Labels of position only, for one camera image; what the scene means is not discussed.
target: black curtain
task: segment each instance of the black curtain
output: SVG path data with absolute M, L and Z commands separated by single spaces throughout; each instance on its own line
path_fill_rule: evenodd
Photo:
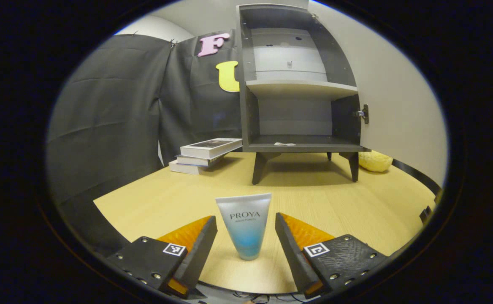
M 229 33 L 216 54 L 198 57 L 200 38 Z M 167 166 L 187 144 L 216 137 L 241 138 L 239 92 L 218 84 L 216 65 L 237 60 L 235 30 L 218 31 L 177 43 L 171 50 L 160 91 L 160 150 Z
M 111 37 L 66 81 L 51 116 L 51 194 L 65 221 L 104 255 L 128 241 L 93 200 L 162 168 L 159 92 L 170 50 L 154 37 Z

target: stack of books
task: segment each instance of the stack of books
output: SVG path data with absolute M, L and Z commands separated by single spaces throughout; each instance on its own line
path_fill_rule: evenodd
M 200 174 L 219 162 L 228 152 L 243 146 L 241 138 L 214 138 L 181 147 L 181 154 L 169 163 L 174 172 Z

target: gray cabinet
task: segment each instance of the gray cabinet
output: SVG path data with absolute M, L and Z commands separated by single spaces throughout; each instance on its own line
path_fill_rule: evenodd
M 357 180 L 360 102 L 333 36 L 304 8 L 237 6 L 243 151 L 256 152 L 252 183 L 282 152 L 340 152 Z

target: yellow plush toy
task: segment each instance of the yellow plush toy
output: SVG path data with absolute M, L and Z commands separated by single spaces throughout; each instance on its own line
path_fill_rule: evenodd
M 359 165 L 368 171 L 383 172 L 391 167 L 393 158 L 380 152 L 359 152 Z

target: light wood tabletop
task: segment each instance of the light wood tabletop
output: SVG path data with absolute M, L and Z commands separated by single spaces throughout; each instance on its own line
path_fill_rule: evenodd
M 283 212 L 332 235 L 349 233 L 390 255 L 422 229 L 420 213 L 434 209 L 434 194 L 391 166 L 385 173 L 360 169 L 352 182 L 347 160 L 337 154 L 283 153 L 269 161 L 252 185 L 255 153 L 231 152 L 201 175 L 156 171 L 95 200 L 129 241 L 158 238 L 187 223 L 216 215 L 218 233 L 200 281 L 251 293 L 295 292 L 275 232 Z M 233 247 L 214 198 L 272 193 L 260 257 L 243 261 Z

